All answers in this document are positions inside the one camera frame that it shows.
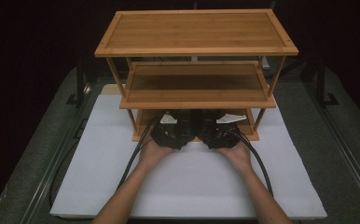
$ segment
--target human hand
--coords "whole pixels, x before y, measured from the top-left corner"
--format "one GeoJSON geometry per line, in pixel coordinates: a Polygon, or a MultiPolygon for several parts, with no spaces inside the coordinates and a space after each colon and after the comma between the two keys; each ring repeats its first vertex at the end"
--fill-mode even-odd
{"type": "Polygon", "coordinates": [[[171,147],[160,147],[148,134],[140,150],[137,166],[151,171],[166,155],[174,151],[171,147]]]}
{"type": "Polygon", "coordinates": [[[217,151],[223,154],[230,161],[237,172],[241,174],[248,174],[254,171],[251,163],[250,149],[244,142],[240,141],[233,148],[218,148],[217,151]]]}

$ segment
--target white paper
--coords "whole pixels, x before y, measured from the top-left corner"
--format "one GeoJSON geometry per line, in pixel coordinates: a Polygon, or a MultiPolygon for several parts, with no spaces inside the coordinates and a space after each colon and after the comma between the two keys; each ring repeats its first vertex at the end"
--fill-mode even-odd
{"type": "MultiPolygon", "coordinates": [[[[114,193],[137,143],[119,95],[100,95],[50,211],[94,217],[114,193]]],[[[252,145],[263,160],[276,201],[295,219],[326,212],[285,128],[279,108],[267,109],[252,145]]],[[[253,166],[265,183],[261,169],[253,166]]],[[[254,218],[245,185],[229,162],[203,143],[170,154],[142,186],[132,217],[254,218]]]]}

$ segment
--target lower shelf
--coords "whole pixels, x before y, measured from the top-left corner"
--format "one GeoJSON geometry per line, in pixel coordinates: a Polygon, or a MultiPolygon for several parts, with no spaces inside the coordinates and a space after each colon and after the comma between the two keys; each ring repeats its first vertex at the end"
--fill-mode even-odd
{"type": "MultiPolygon", "coordinates": [[[[153,118],[161,118],[167,110],[162,109],[148,109],[148,110],[138,110],[137,119],[136,119],[136,130],[133,132],[132,141],[137,142],[140,140],[140,136],[145,131],[145,127],[148,122],[153,118]]],[[[251,109],[221,109],[220,113],[222,116],[225,114],[234,114],[234,115],[246,115],[247,119],[238,121],[238,127],[244,135],[250,141],[258,141],[258,133],[254,131],[254,119],[251,109]]]]}
{"type": "Polygon", "coordinates": [[[274,108],[258,62],[132,63],[121,109],[274,108]]]}

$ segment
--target wooden shelf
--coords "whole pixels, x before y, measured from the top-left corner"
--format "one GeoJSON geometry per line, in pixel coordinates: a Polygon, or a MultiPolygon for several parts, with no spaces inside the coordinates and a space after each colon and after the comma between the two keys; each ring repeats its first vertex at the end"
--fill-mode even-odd
{"type": "MultiPolygon", "coordinates": [[[[137,130],[133,132],[132,141],[139,141],[140,136],[145,131],[145,127],[147,123],[152,120],[153,118],[161,118],[167,110],[159,110],[159,109],[152,109],[152,110],[138,110],[137,119],[136,119],[136,126],[138,127],[137,130]]],[[[246,115],[247,119],[241,120],[237,122],[237,125],[242,133],[244,133],[250,141],[258,141],[258,133],[257,131],[253,131],[254,127],[254,119],[251,109],[222,109],[220,110],[220,117],[225,114],[236,114],[236,115],[246,115]]]]}
{"type": "Polygon", "coordinates": [[[122,95],[137,141],[146,123],[171,109],[220,109],[246,114],[238,123],[250,140],[266,108],[286,56],[298,49],[271,9],[118,11],[95,50],[105,57],[122,95]],[[133,57],[256,56],[259,62],[133,62],[133,57]],[[270,86],[262,56],[279,56],[270,86]],[[125,88],[114,58],[126,58],[125,88]],[[260,108],[256,120],[251,108],[260,108]],[[132,109],[138,109],[137,119],[132,109]]]}
{"type": "Polygon", "coordinates": [[[269,108],[258,62],[132,63],[122,109],[269,108]]]}
{"type": "Polygon", "coordinates": [[[271,9],[118,11],[97,57],[297,55],[271,9]]]}

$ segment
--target forearm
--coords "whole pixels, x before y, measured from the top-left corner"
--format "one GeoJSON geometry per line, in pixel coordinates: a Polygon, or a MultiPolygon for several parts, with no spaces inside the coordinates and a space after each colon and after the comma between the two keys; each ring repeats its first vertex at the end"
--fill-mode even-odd
{"type": "Polygon", "coordinates": [[[109,199],[92,223],[126,223],[148,171],[136,166],[131,175],[109,199]]]}
{"type": "Polygon", "coordinates": [[[259,223],[291,223],[282,207],[273,199],[254,171],[242,173],[242,178],[255,207],[259,223]]]}

